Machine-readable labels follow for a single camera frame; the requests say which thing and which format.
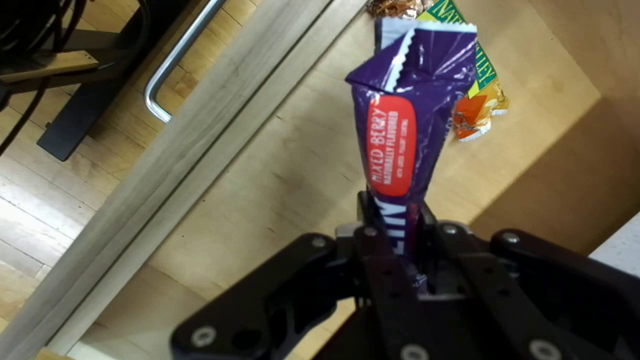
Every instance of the bolt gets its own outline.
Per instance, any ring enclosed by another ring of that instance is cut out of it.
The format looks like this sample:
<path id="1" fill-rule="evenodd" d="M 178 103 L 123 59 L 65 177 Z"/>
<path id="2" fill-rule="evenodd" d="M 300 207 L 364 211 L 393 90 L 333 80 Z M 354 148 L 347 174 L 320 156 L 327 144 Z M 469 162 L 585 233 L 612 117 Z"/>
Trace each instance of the bolt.
<path id="1" fill-rule="evenodd" d="M 375 237 L 375 235 L 378 233 L 378 230 L 373 228 L 373 226 L 367 226 L 367 228 L 364 228 L 364 233 L 370 235 L 370 237 Z"/>
<path id="2" fill-rule="evenodd" d="M 445 233 L 457 233 L 457 232 L 458 232 L 458 226 L 454 226 L 454 224 L 445 224 L 443 230 L 445 230 Z"/>
<path id="3" fill-rule="evenodd" d="M 193 344 L 196 347 L 210 345 L 210 344 L 214 344 L 214 339 L 216 339 L 216 327 L 212 327 L 212 326 L 196 327 L 196 332 L 193 333 Z"/>
<path id="4" fill-rule="evenodd" d="M 428 351 L 418 344 L 407 344 L 400 350 L 402 360 L 428 360 Z"/>
<path id="5" fill-rule="evenodd" d="M 324 247 L 324 246 L 327 246 L 327 239 L 324 239 L 324 237 L 315 237 L 315 239 L 312 239 L 312 246 L 315 246 L 315 247 Z"/>
<path id="6" fill-rule="evenodd" d="M 536 360 L 563 360 L 560 347 L 549 339 L 536 337 L 529 344 L 529 350 Z"/>
<path id="7" fill-rule="evenodd" d="M 510 244 L 518 244 L 520 235 L 517 232 L 505 232 L 502 237 Z"/>

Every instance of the black cable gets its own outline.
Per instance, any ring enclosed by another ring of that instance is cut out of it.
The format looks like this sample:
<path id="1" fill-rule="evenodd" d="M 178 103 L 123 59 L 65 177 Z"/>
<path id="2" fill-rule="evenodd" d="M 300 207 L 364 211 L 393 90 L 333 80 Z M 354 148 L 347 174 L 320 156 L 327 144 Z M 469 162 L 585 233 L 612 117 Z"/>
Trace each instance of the black cable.
<path id="1" fill-rule="evenodd" d="M 73 7 L 67 29 L 62 31 L 62 21 L 67 11 Z M 0 53 L 2 51 L 19 51 L 30 53 L 45 45 L 46 39 L 53 37 L 53 49 L 58 51 L 67 45 L 73 31 L 76 29 L 82 11 L 87 7 L 87 0 L 38 0 L 36 3 L 25 0 L 5 0 L 0 3 Z M 48 77 L 45 77 L 26 105 L 25 113 L 19 117 L 10 133 L 0 144 L 0 156 L 7 148 L 16 139 L 28 117 L 38 107 L 48 85 Z"/>

